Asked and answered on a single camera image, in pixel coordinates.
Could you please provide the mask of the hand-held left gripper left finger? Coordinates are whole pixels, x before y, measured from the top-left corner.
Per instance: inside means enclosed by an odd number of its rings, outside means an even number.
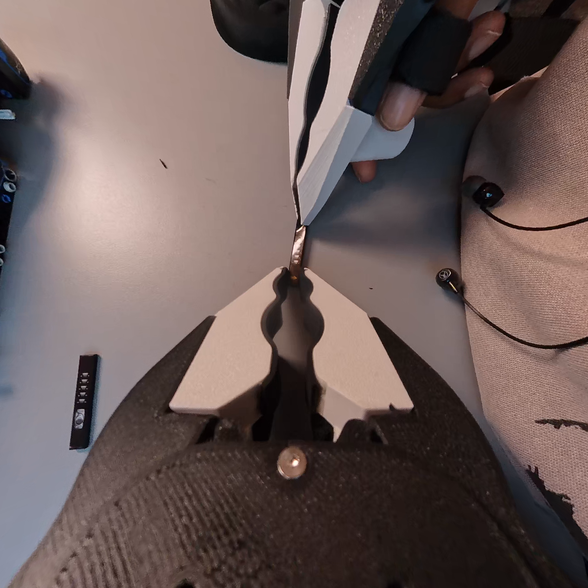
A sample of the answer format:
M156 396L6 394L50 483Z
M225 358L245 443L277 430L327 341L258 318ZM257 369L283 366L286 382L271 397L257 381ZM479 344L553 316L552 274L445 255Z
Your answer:
M221 309L212 320L169 408L252 425L261 393L275 375L281 306L289 275L278 267Z

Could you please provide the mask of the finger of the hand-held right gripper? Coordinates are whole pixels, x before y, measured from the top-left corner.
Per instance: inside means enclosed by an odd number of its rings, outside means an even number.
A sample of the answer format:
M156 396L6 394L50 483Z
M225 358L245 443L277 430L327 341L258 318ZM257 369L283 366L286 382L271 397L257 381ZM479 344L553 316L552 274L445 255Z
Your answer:
M331 41L341 5L335 1L292 1L288 25L288 125L290 183L297 215L313 204L303 187L303 166L312 161L311 127L325 96Z
M303 187L313 207L297 215L309 225L324 207L373 123L373 116L351 105L354 80L379 1L342 1L330 44L330 70L325 96L311 127L312 161L303 166Z

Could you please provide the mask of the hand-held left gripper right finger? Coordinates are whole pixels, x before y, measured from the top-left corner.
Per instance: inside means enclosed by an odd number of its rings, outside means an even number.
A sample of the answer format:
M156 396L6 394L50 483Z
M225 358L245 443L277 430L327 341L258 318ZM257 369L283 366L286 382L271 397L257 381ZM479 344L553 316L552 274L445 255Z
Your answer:
M368 314L309 269L309 304L322 327L312 350L320 387L318 413L337 439L350 420L366 421L414 404Z

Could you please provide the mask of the black lego tile yellow arrow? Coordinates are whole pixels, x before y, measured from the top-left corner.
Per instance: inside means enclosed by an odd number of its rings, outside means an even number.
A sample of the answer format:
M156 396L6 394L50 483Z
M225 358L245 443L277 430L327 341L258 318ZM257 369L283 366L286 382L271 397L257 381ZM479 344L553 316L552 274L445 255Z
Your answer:
M306 229L307 227L304 224L298 226L293 239L292 253L290 256L288 270L290 284L294 287L299 285L300 276L303 269Z

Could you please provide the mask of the blue white lego race car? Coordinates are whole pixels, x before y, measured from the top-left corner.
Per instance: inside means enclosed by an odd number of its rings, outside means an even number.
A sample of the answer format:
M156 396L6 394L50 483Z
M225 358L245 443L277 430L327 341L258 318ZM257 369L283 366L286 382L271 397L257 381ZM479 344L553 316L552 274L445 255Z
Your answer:
M20 60L1 40L1 122L15 121L17 115L8 102L30 98L32 82ZM17 166L1 148L1 267L4 266L14 200L19 189Z

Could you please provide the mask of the person's right hand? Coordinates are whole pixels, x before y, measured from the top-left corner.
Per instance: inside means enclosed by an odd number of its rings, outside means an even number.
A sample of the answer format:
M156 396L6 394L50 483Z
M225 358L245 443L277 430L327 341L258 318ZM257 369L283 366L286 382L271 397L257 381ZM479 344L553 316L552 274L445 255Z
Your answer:
M445 109L486 93L494 80L493 71L485 67L467 69L467 66L500 38L505 23L506 16L501 11L485 12L473 19L470 36L443 94L428 96L403 82L389 82L376 111L379 124L388 131L399 131L420 107Z

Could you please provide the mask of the person's beige sweatshirt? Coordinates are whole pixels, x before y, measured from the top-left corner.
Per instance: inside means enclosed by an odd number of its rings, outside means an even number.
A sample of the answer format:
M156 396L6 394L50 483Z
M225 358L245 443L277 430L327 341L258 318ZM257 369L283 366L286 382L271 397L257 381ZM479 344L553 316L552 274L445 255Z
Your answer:
M540 77L493 102L464 178L502 188L495 215L521 226L587 216L587 19ZM510 334L541 345L587 336L587 224L508 228L462 204L466 298ZM471 311L467 327L484 415L532 491L587 555L587 345L534 349Z

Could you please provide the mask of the black wired earphones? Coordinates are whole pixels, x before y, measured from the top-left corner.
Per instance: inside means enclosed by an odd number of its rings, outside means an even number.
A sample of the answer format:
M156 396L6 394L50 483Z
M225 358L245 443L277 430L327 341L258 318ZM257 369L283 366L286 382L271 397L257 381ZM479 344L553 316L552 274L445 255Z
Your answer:
M494 182L489 182L481 176L473 175L467 177L461 186L462 196L470 199L474 202L478 208L491 220L495 221L502 226L505 226L509 229L514 229L516 231L521 232L551 232L551 231L559 231L567 228L571 228L574 226L578 226L581 224L587 223L587 217L579 218L573 221L569 221L562 224L555 224L550 226L523 226L519 224L513 224L508 222L502 218L497 217L493 212L492 208L500 203L500 201L504 198L504 191L498 184ZM451 292L455 296L457 296L463 305L473 312L479 319L481 319L487 326L491 327L494 331L498 332L499 334L503 335L504 337L508 338L509 340L518 343L522 346L531 349L538 349L538 350L554 350L554 351L563 351L563 350L570 350L570 349L577 349L580 347L584 347L587 345L587 336L581 337L579 339L569 341L569 342L562 342L556 344L540 344L534 343L530 341L526 341L521 339L517 336L514 336L504 330L503 328L499 327L487 317L485 317L481 312L479 312L474 305L472 305L465 296L465 284L459 273L452 269L452 268L442 268L440 269L436 276L435 280L437 285L442 288L446 292Z

